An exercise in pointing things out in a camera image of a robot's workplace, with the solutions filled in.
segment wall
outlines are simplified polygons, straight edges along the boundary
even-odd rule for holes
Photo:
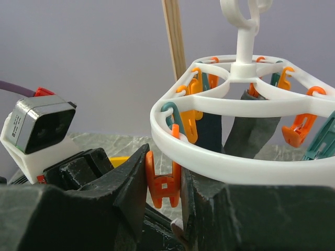
[[[237,30],[219,0],[180,0],[180,8],[188,65],[203,56],[235,54]],[[332,0],[274,1],[261,16],[254,53],[289,59],[334,85],[334,11]],[[0,79],[43,86],[77,103],[72,131],[150,134],[150,108],[174,83],[161,1],[2,0],[0,32]],[[232,86],[228,97],[239,98],[246,87]],[[18,98],[0,92],[0,123]],[[292,122],[283,118],[281,125]],[[231,123],[224,118],[224,138]],[[280,130],[271,143],[284,144]],[[3,148],[0,158],[13,170]]]

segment marble surface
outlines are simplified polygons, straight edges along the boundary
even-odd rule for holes
[[[109,157],[129,156],[141,145],[149,143],[150,149],[154,152],[156,174],[171,172],[171,160],[168,159],[156,146],[150,137],[132,137],[119,135],[105,135],[92,133],[72,133],[70,137],[83,150],[102,147]],[[289,145],[266,145],[256,156],[256,159],[267,161],[299,161],[306,149],[296,149]],[[147,203],[153,206],[150,194],[147,194]],[[171,208],[168,198],[163,199],[163,206],[158,209],[170,219],[181,218],[181,203],[178,207]]]

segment gray cloth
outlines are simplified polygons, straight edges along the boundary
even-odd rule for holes
[[[241,100],[265,100],[265,98],[261,95],[258,98],[250,96],[248,91],[245,90]],[[254,158],[272,137],[280,119],[280,117],[236,117],[224,146],[225,154],[243,158]]]

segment wooden stick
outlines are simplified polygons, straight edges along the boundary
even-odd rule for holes
[[[178,0],[162,0],[164,18],[169,38],[174,77],[177,81],[186,71],[182,26]]]

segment teal clothespin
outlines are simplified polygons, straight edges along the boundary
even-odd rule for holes
[[[276,86],[278,85],[279,79],[281,78],[281,74],[280,72],[275,72],[272,74],[271,76],[271,81],[270,81],[270,85]]]
[[[178,124],[179,125],[179,132],[186,135],[185,134],[185,130],[184,130],[184,126],[183,126],[183,121],[182,118],[180,117],[180,113],[178,110],[177,105],[174,102],[167,102],[166,104],[164,104],[161,108],[161,112],[163,111],[167,111],[169,108],[173,109],[173,119],[174,122],[172,121],[172,117],[168,116],[166,118],[166,124],[167,126],[169,126],[169,128],[172,130],[172,124]]]
[[[202,77],[203,77],[203,92],[206,90],[210,90],[207,73],[202,72]]]
[[[335,153],[335,111],[320,128],[309,145],[302,161],[328,158]]]

